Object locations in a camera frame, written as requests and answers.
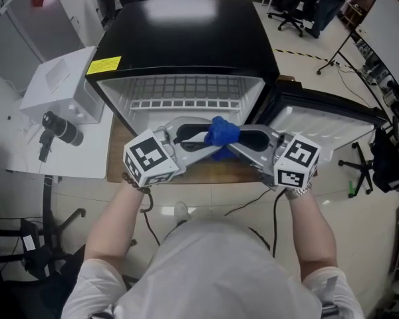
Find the white t-shirt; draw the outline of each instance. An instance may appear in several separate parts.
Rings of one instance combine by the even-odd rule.
[[[168,235],[128,292],[114,267],[85,261],[62,319],[104,310],[115,319],[317,319],[333,276],[340,317],[363,319],[340,269],[317,270],[301,284],[249,229],[223,219],[191,220]]]

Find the wristwatch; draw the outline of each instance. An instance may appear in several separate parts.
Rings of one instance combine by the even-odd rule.
[[[285,196],[287,196],[288,200],[296,199],[296,198],[304,195],[311,189],[312,189],[312,183],[309,182],[307,184],[306,188],[287,188],[287,191],[285,192]]]

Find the black fridge top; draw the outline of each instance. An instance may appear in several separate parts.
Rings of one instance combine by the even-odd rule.
[[[236,74],[272,83],[279,76],[269,40],[250,1],[148,0],[127,4],[93,60],[121,56],[102,80],[148,74]]]

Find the person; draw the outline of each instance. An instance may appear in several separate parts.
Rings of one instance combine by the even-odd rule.
[[[330,304],[339,318],[363,319],[337,267],[334,234],[311,190],[285,195],[303,283],[272,258],[253,231],[227,218],[190,219],[186,206],[178,203],[179,225],[127,292],[122,267],[144,194],[123,181],[92,226],[61,318],[316,319]]]
[[[326,29],[328,24],[337,15],[346,0],[319,0],[313,16],[313,26],[306,28],[306,32],[318,39],[321,32]]]

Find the wire rack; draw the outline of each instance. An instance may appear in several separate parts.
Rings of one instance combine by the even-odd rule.
[[[241,110],[245,79],[234,76],[159,76],[133,78],[131,110]]]

